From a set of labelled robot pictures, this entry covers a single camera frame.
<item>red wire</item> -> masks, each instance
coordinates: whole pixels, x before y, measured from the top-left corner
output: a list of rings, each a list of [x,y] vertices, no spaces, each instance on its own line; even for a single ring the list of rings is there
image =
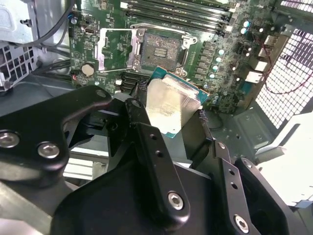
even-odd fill
[[[289,93],[295,92],[296,90],[298,90],[298,89],[300,89],[301,87],[303,87],[303,86],[308,82],[308,80],[312,77],[313,71],[312,71],[312,73],[308,76],[308,78],[307,78],[304,82],[302,82],[298,87],[294,88],[293,90],[290,90],[290,91],[287,91],[287,92],[277,92],[277,93],[271,91],[271,90],[268,88],[267,79],[268,79],[268,76],[269,76],[270,72],[272,71],[274,65],[273,65],[273,63],[272,63],[272,61],[271,61],[271,59],[270,59],[270,56],[269,56],[268,52],[266,51],[266,48],[265,48],[265,46],[264,46],[264,44],[263,44],[262,42],[261,42],[261,46],[262,46],[263,50],[265,51],[266,56],[268,57],[268,60],[269,60],[269,63],[270,63],[270,69],[268,70],[267,74],[265,75],[265,88],[266,88],[266,90],[267,90],[268,92],[270,92],[270,93],[272,93],[272,94],[289,94]]]

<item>motherboard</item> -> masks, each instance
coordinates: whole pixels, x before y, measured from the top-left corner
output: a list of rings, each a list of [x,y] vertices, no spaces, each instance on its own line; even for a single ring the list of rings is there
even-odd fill
[[[72,81],[130,93],[160,66],[209,93],[204,108],[233,113],[263,75],[266,53],[258,42],[275,32],[271,5],[78,0],[69,24]]]

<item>ventilation grille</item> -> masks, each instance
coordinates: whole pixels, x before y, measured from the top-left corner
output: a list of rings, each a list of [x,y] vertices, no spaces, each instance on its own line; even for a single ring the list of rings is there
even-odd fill
[[[7,91],[36,68],[37,51],[32,47],[0,44],[0,92]]]
[[[282,1],[280,5],[295,8],[301,11],[313,12],[313,0]]]
[[[291,91],[289,94],[272,94],[265,86],[256,101],[278,129],[285,120],[299,114],[313,97],[313,35],[295,29],[267,78],[268,89],[274,93]]]

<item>green circuit board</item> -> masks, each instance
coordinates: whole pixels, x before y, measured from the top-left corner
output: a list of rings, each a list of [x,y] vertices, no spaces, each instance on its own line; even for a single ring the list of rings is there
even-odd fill
[[[272,0],[224,4],[210,0],[78,0],[73,11],[76,21],[69,26],[73,83],[96,84],[111,94],[129,93],[136,79],[149,78],[157,65],[168,66],[165,69],[180,70],[177,75],[210,94],[206,107],[232,113],[249,92],[251,84],[238,78],[249,58],[260,50],[254,37],[272,33],[271,4]],[[144,29],[137,69],[129,64],[131,26],[143,23],[167,30]],[[95,48],[103,28],[107,29],[101,49],[105,68],[99,70]],[[197,40],[185,49],[182,34],[173,30]],[[245,47],[252,49],[250,56],[245,55]]]

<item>screw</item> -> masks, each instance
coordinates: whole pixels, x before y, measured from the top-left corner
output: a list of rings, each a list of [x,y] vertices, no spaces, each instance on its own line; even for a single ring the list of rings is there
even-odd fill
[[[77,19],[75,17],[73,17],[72,19],[70,19],[71,24],[77,24]]]
[[[38,147],[38,154],[44,158],[52,159],[58,156],[60,149],[52,143],[42,143]]]
[[[249,233],[249,226],[248,224],[245,222],[244,219],[242,219],[239,215],[235,215],[234,216],[234,220],[235,220],[235,223],[237,225],[237,227],[244,233],[244,234],[247,234]]]
[[[107,97],[107,95],[104,93],[103,90],[96,90],[96,93],[100,97],[103,97],[103,98]]]
[[[222,142],[219,142],[218,144],[219,144],[219,146],[220,146],[222,149],[225,149],[225,148],[226,148],[225,145],[224,145]]]
[[[247,160],[244,160],[244,164],[249,167],[249,168],[252,168],[252,165],[250,162],[248,162]]]
[[[18,135],[11,132],[0,133],[0,147],[1,148],[13,148],[18,145],[20,138]]]
[[[137,100],[132,100],[132,104],[138,108],[141,107],[141,104]]]
[[[182,198],[175,192],[171,192],[168,194],[168,200],[172,207],[176,210],[181,210],[184,206],[184,202],[182,201]]]

